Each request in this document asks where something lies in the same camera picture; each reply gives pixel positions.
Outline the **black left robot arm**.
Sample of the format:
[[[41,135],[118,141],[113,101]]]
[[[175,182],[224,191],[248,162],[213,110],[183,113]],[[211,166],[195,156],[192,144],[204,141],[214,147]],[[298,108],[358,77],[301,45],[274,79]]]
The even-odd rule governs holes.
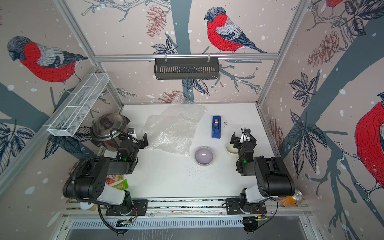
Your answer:
[[[117,144],[113,132],[124,136]],[[132,174],[138,163],[138,152],[149,146],[147,134],[141,140],[119,129],[110,130],[110,137],[117,144],[117,157],[93,157],[80,160],[63,187],[63,196],[79,202],[131,208],[130,193],[107,184],[109,175]]]

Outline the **lavender ceramic bowl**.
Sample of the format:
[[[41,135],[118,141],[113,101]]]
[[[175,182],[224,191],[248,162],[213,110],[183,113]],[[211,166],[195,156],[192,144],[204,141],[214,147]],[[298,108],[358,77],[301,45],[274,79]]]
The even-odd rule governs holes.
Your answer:
[[[195,152],[195,161],[201,166],[208,166],[214,160],[214,153],[208,147],[200,147]]]

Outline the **aluminium mounting rail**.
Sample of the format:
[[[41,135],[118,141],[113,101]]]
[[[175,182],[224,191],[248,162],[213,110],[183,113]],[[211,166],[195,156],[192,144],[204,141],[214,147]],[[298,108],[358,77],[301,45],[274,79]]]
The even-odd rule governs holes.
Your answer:
[[[212,198],[149,198],[145,207],[147,218],[181,218],[181,217],[223,217],[227,214],[224,208],[225,197]],[[286,208],[280,202],[268,200],[262,204],[257,215],[312,216],[306,202],[295,207]]]

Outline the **small circuit board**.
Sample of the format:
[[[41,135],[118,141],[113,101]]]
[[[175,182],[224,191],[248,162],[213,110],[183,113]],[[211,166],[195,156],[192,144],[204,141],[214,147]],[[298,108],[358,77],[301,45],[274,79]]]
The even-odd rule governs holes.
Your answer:
[[[134,223],[133,220],[118,220],[116,223],[116,227],[127,228],[127,227],[130,227],[133,223]]]

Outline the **red snack packet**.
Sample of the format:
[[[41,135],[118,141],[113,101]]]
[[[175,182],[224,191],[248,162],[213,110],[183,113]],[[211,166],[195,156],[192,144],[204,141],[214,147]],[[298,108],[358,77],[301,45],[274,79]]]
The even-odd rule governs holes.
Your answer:
[[[107,175],[106,184],[111,185],[115,182],[122,181],[123,179],[123,175]]]

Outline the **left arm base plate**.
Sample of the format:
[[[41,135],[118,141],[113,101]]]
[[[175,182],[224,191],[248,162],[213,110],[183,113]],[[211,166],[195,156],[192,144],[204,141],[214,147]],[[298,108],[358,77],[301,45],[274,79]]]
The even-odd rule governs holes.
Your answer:
[[[134,199],[124,201],[121,205],[111,205],[107,207],[106,216],[123,217],[123,216],[145,216],[148,207],[148,200]]]

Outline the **white mesh wall shelf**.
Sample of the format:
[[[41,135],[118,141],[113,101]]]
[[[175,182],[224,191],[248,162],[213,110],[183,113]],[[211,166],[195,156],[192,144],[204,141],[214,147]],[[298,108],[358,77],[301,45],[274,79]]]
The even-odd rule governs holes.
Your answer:
[[[55,137],[74,136],[109,81],[106,73],[88,75],[80,89],[69,95],[69,102],[49,125],[48,132]]]

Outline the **blue tape dispenser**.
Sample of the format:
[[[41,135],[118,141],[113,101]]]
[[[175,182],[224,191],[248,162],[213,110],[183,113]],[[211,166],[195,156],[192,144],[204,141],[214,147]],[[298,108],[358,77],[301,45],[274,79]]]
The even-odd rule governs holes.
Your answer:
[[[220,139],[221,138],[221,117],[220,116],[213,116],[212,138],[213,139]]]

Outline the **green snack packet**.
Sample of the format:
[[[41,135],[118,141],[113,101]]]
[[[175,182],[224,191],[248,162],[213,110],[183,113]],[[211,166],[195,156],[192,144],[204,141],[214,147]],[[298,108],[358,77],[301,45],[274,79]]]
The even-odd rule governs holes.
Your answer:
[[[127,180],[123,180],[122,182],[120,182],[119,184],[116,184],[113,186],[115,189],[118,189],[118,190],[127,190],[129,188],[129,185],[128,185],[128,181]]]

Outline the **cream ceramic bowl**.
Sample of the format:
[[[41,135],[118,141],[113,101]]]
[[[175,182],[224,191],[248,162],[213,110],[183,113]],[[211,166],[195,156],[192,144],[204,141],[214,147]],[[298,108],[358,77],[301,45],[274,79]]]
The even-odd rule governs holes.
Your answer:
[[[232,145],[232,144],[230,144],[230,143],[228,143],[227,145],[226,145],[226,151],[227,151],[227,153],[231,156],[231,157],[233,157],[233,158],[239,158],[239,152],[238,152],[238,149],[237,148],[234,148],[234,146]]]

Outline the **bubble wrap sheet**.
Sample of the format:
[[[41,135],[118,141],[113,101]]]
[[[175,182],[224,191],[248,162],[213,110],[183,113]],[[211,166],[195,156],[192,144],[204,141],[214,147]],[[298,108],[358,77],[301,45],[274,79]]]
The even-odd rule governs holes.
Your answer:
[[[177,94],[160,115],[148,117],[143,128],[149,142],[147,149],[188,157],[197,126],[206,112],[206,107]]]

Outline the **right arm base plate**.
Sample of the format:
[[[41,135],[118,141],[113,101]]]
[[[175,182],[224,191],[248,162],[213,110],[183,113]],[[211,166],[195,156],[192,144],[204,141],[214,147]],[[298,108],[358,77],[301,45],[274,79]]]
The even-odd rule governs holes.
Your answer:
[[[228,215],[266,215],[267,210],[263,203],[248,203],[240,198],[225,199],[222,205]]]

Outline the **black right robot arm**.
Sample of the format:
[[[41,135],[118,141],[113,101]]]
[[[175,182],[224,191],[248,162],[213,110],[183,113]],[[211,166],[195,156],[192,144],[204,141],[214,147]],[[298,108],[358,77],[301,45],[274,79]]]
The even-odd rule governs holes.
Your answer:
[[[238,151],[236,171],[243,177],[255,177],[256,185],[245,188],[240,193],[242,209],[260,204],[272,197],[293,196],[296,191],[294,181],[282,158],[255,157],[257,140],[250,129],[242,129],[242,136],[231,136],[230,144]]]

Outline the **orange soda can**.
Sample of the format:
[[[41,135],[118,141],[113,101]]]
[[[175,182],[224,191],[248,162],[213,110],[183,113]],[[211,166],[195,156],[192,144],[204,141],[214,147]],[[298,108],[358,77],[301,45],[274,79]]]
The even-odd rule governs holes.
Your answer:
[[[293,196],[280,198],[281,204],[286,208],[291,208],[300,205],[303,202],[303,194],[299,190],[295,190]]]

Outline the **steel rice cooker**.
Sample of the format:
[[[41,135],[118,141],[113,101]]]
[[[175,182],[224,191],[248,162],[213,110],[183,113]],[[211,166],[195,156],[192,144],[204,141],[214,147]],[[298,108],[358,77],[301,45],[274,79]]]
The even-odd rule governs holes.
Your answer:
[[[91,142],[98,148],[104,147],[110,152],[116,152],[123,136],[120,137],[121,133],[113,130],[112,134],[116,141],[114,142],[110,135],[111,130],[118,129],[127,133],[128,124],[130,122],[131,121],[127,117],[117,113],[107,113],[102,115],[91,127]]]

